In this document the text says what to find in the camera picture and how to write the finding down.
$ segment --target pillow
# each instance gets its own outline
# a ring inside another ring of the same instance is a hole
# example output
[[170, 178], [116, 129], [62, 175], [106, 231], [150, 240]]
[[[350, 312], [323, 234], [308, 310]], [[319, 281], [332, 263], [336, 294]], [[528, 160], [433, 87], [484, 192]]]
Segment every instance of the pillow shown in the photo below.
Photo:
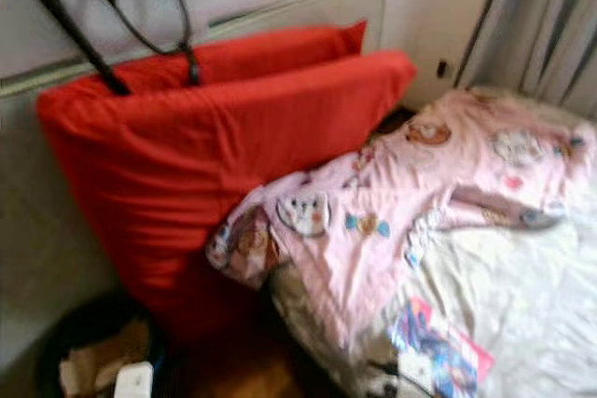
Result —
[[256, 186], [361, 147], [415, 72], [404, 54], [380, 52], [94, 101], [66, 85], [37, 110], [122, 282], [187, 342], [251, 304], [201, 254], [217, 225]]
[[[257, 78], [357, 55], [366, 29], [365, 21], [349, 28], [289, 28], [198, 46], [194, 52], [201, 84]], [[184, 54], [124, 62], [114, 70], [136, 94], [188, 85], [188, 61]], [[83, 76], [69, 86], [69, 93], [80, 98], [112, 95], [98, 75]]]

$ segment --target bed headboard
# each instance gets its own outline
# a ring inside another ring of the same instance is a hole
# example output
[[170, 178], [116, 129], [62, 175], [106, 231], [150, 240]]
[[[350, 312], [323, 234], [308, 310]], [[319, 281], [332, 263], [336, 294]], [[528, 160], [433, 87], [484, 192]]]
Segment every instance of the bed headboard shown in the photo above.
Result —
[[[220, 21], [207, 38], [366, 19], [369, 52], [380, 45], [384, 6], [385, 0], [287, 0]], [[0, 396], [17, 396], [34, 383], [35, 342], [67, 310], [118, 284], [35, 116], [39, 91], [89, 71], [88, 64], [64, 64], [0, 87], [0, 248], [9, 260], [0, 264], [0, 375], [6, 375]]]

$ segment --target fabric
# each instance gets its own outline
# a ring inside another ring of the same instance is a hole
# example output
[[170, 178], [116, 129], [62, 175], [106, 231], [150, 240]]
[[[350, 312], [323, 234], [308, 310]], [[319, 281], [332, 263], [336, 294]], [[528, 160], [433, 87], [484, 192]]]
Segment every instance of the fabric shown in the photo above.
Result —
[[462, 86], [518, 90], [595, 117], [597, 0], [493, 0]]
[[280, 259], [297, 267], [327, 337], [347, 348], [390, 301], [407, 262], [418, 267], [439, 230], [469, 223], [458, 202], [485, 226], [496, 216], [552, 225], [589, 178], [595, 146], [590, 128], [550, 126], [513, 100], [455, 91], [299, 188], [258, 192]]
[[[559, 126], [573, 129], [582, 123], [544, 103], [520, 101]], [[597, 396], [592, 361], [597, 357], [592, 319], [597, 315], [597, 159], [592, 172], [589, 190], [571, 203], [568, 217], [557, 226], [441, 232], [419, 275], [405, 279], [350, 350], [338, 351], [328, 342], [292, 264], [273, 272], [273, 302], [298, 343], [353, 398], [364, 398], [387, 381], [368, 368], [368, 361], [396, 357], [392, 329], [414, 296], [494, 356], [479, 398]]]
[[[200, 66], [201, 85], [280, 74], [358, 55], [366, 29], [365, 21], [348, 28], [290, 28], [197, 46], [194, 53]], [[182, 53], [124, 62], [114, 71], [133, 94], [180, 89], [189, 84], [188, 60]], [[77, 101], [113, 95], [98, 75], [83, 76], [68, 86], [68, 90], [55, 89]]]
[[76, 82], [37, 111], [123, 283], [185, 342], [252, 303], [199, 254], [217, 225], [256, 186], [360, 147], [415, 73], [392, 51], [128, 97], [79, 96]]

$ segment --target wooden floor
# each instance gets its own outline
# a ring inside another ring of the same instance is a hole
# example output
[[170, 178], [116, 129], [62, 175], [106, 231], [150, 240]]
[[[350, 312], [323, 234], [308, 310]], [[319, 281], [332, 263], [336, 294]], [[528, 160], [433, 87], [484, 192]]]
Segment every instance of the wooden floor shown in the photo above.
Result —
[[167, 368], [159, 397], [341, 398], [288, 335], [270, 306], [259, 319], [213, 337]]

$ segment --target colorful magazine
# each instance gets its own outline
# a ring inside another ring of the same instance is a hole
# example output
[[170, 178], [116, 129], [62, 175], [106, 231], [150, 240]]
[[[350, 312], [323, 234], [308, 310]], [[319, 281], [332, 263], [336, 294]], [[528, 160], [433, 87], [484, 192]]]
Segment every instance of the colorful magazine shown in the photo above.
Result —
[[487, 351], [419, 297], [410, 299], [390, 337], [399, 351], [431, 358], [435, 392], [442, 398], [474, 398], [493, 365]]

